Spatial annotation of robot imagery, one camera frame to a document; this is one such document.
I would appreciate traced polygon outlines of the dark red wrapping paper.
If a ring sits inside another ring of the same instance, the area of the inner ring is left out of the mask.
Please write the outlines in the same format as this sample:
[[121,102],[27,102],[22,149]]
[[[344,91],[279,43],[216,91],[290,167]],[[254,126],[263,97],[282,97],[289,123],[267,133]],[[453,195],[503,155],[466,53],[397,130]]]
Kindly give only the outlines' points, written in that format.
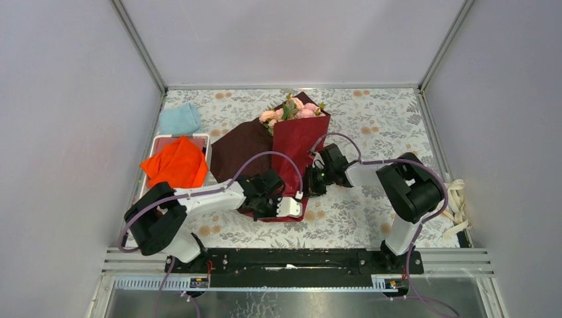
[[[299,98],[303,104],[317,103],[301,92],[295,97]],[[211,145],[211,167],[210,171],[215,179],[225,182],[235,176],[237,170],[252,156],[273,150],[283,153],[290,157],[299,168],[302,176],[305,176],[305,168],[312,163],[309,150],[321,148],[323,139],[317,146],[314,146],[317,139],[327,133],[330,114],[325,112],[325,116],[290,119],[288,122],[275,124],[274,134],[270,135],[260,124],[258,118],[241,123],[226,135],[215,141]],[[263,174],[270,168],[274,169],[284,180],[286,189],[285,195],[294,195],[299,190],[298,175],[289,161],[281,156],[266,155],[252,161],[241,173],[242,176],[253,177]],[[273,218],[262,219],[264,222],[296,222],[304,218],[304,213],[300,218]]]

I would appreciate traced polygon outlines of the cream ribbon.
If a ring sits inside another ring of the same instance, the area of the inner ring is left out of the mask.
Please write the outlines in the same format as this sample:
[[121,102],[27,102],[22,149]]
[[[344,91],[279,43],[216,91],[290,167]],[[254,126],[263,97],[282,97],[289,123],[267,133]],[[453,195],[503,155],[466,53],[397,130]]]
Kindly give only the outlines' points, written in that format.
[[448,204],[443,215],[454,224],[453,227],[443,233],[442,239],[448,241],[461,231],[470,229],[472,225],[466,213],[465,181],[456,179],[445,185],[447,188]]

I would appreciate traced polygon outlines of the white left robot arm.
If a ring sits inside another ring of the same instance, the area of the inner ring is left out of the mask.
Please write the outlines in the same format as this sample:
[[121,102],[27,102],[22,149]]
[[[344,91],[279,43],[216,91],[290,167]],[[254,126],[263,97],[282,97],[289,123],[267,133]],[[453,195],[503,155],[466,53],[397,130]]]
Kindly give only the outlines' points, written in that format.
[[192,189],[161,182],[125,213],[126,230],[143,256],[164,253],[179,260],[189,272],[198,272],[205,266],[206,256],[195,235],[181,232],[188,215],[243,208],[252,210],[259,219],[300,212],[297,201],[282,195],[284,188],[274,170]]

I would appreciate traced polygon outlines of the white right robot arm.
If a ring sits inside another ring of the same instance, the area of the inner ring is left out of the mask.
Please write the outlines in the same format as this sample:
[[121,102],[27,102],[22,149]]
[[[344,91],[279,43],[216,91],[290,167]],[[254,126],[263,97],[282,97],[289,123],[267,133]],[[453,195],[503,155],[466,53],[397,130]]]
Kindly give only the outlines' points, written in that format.
[[396,218],[383,241],[382,268],[396,273],[406,265],[406,255],[415,242],[420,225],[445,200],[445,186],[438,175],[412,152],[395,159],[349,161],[336,144],[322,148],[306,167],[304,195],[319,197],[327,187],[379,186],[384,190]]

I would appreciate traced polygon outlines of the floral patterned table mat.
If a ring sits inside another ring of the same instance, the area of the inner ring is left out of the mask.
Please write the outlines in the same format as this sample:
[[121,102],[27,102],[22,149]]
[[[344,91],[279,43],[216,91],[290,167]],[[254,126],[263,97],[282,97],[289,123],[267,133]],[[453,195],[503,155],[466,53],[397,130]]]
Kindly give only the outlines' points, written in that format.
[[[309,89],[331,115],[328,143],[352,160],[395,158],[414,153],[426,166],[438,168],[412,88]],[[201,132],[219,140],[241,123],[283,102],[286,89],[170,90],[165,109],[187,103],[198,108]],[[382,188],[330,186],[312,199],[300,222],[253,221],[236,211],[188,216],[182,234],[197,235],[207,247],[225,248],[377,248],[395,220]]]

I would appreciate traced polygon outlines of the orange cloth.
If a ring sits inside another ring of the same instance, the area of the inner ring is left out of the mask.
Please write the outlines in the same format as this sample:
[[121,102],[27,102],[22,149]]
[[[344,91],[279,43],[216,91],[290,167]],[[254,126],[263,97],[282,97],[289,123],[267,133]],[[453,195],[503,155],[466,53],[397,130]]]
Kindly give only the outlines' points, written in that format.
[[186,136],[166,145],[158,154],[146,159],[140,168],[154,187],[167,182],[172,188],[201,187],[209,171],[205,155]]

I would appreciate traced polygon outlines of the light blue cloth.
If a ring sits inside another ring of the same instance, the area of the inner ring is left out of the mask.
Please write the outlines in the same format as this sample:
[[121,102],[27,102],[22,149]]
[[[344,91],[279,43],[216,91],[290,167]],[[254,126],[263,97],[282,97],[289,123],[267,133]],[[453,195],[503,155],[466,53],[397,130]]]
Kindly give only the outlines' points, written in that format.
[[160,134],[193,134],[201,128],[198,108],[192,103],[163,110],[158,122]]

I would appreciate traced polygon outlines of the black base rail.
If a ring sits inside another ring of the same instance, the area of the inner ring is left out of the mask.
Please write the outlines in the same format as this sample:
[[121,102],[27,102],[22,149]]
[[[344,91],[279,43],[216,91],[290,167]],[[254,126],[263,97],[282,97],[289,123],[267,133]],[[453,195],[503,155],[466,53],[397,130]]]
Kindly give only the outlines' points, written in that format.
[[424,273],[421,254],[364,248],[208,248],[188,263],[166,259],[173,274],[201,274],[213,288],[373,288],[373,276],[405,280]]

